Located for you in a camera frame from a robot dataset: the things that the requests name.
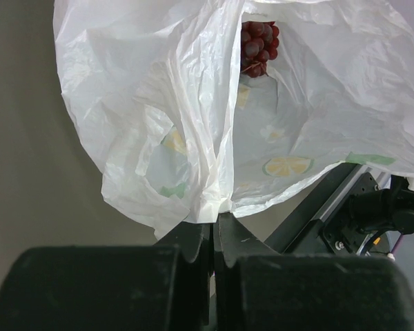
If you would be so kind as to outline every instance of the black cable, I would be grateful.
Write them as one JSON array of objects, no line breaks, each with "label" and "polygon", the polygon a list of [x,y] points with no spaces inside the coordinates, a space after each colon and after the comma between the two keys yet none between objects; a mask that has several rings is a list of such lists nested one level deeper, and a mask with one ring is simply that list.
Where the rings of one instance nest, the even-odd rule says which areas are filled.
[{"label": "black cable", "polygon": [[374,246],[374,242],[377,240],[377,238],[380,238],[386,230],[379,230],[377,231],[365,244],[365,246],[360,251],[360,255],[365,255],[366,252],[369,252],[371,248]]}]

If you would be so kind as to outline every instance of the bolt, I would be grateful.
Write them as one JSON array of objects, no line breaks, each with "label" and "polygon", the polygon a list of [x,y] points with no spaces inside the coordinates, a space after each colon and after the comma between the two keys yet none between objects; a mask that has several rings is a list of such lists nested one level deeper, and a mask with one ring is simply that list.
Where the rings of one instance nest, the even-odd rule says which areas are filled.
[{"label": "bolt", "polygon": [[343,250],[345,248],[344,243],[342,243],[341,241],[336,241],[336,250]]}]

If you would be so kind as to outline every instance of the crumpled plastic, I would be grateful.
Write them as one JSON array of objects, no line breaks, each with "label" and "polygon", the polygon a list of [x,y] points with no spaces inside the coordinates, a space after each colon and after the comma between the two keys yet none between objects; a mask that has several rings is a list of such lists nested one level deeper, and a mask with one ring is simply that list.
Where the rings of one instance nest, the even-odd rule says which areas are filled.
[{"label": "crumpled plastic", "polygon": [[[275,21],[240,77],[243,21]],[[383,0],[56,0],[62,96],[110,205],[162,237],[342,162],[414,177],[414,34]]]}]

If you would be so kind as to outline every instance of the purple cable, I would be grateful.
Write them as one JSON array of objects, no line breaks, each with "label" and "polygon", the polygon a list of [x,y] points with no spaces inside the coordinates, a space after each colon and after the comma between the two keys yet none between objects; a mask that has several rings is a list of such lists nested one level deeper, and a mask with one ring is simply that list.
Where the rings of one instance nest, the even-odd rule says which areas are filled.
[{"label": "purple cable", "polygon": [[399,239],[395,242],[395,245],[393,247],[393,249],[391,250],[391,254],[394,254],[395,251],[399,248],[400,243],[402,242],[403,239],[403,234],[400,235]]}]

